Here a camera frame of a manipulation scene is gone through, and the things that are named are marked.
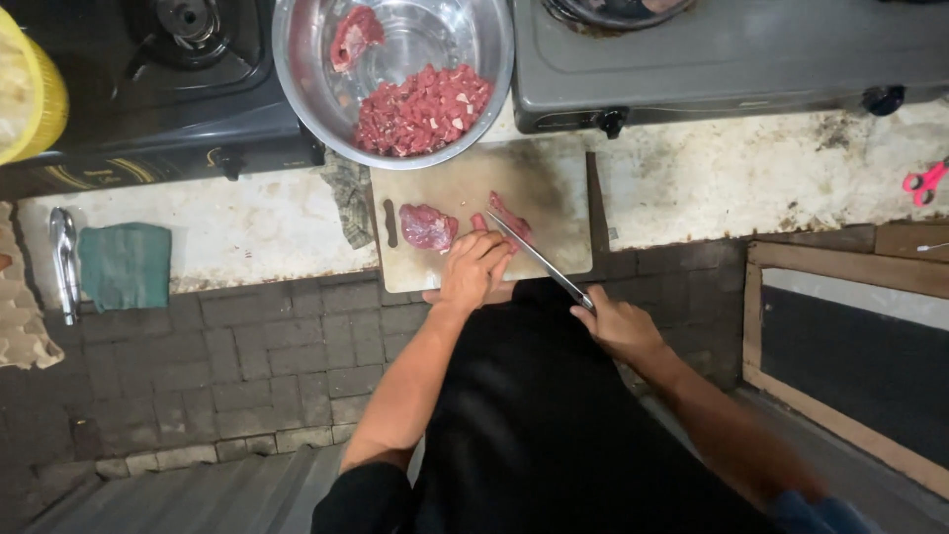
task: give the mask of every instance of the kitchen towel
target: kitchen towel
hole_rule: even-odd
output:
[[[333,189],[333,200],[340,212],[343,235],[353,250],[375,240],[365,193],[370,187],[369,167],[326,150],[326,166],[320,174]]]
[[[142,222],[84,228],[79,234],[83,291],[99,313],[168,306],[172,233]]]

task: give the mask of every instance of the hand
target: hand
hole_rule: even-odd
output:
[[[582,306],[570,313],[583,321],[590,335],[614,358],[626,363],[649,357],[665,347],[665,341],[649,314],[628,302],[616,302],[606,296],[603,287],[589,288],[596,315]]]
[[[498,289],[511,262],[511,244],[500,232],[475,230],[452,244],[441,271],[438,303],[470,314]]]

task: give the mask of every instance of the brick floor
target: brick floor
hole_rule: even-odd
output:
[[[736,384],[743,241],[605,260],[597,272],[608,279],[585,281],[647,309],[690,364]],[[172,296],[167,309],[83,315],[71,329],[50,313],[65,361],[0,369],[0,503],[48,504],[24,497],[44,466],[191,445],[234,458],[339,443],[427,310],[419,294],[388,294],[376,273],[358,273]]]

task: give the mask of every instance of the person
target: person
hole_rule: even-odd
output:
[[[313,533],[867,531],[788,446],[683,363],[646,312],[599,286],[588,289],[593,314],[550,279],[502,283],[510,250],[483,230],[452,245],[424,324],[313,510]],[[611,358],[649,383],[701,460]]]

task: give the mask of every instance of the cutting board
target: cutting board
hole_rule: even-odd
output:
[[[486,211],[492,191],[515,215],[528,221],[537,250],[562,273],[586,273],[593,268],[586,159],[580,140],[479,143],[424,169],[374,168],[372,190],[382,277],[389,293],[440,287],[446,258],[437,251],[417,249],[402,238],[399,208],[403,204],[425,203],[457,218],[461,236],[473,229],[471,215]],[[391,214],[386,213],[387,200],[392,202]],[[488,227],[497,229],[490,219]],[[546,275],[536,261],[518,253],[505,279]]]

